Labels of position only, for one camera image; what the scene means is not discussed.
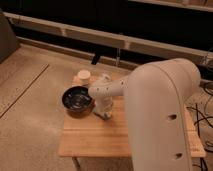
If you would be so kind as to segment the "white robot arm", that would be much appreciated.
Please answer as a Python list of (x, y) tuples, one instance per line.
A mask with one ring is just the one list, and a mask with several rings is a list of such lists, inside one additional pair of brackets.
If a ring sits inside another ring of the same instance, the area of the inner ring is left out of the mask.
[(201, 75), (187, 59), (151, 62), (119, 80), (95, 82), (89, 95), (100, 101), (123, 96), (134, 171), (193, 171), (184, 103)]

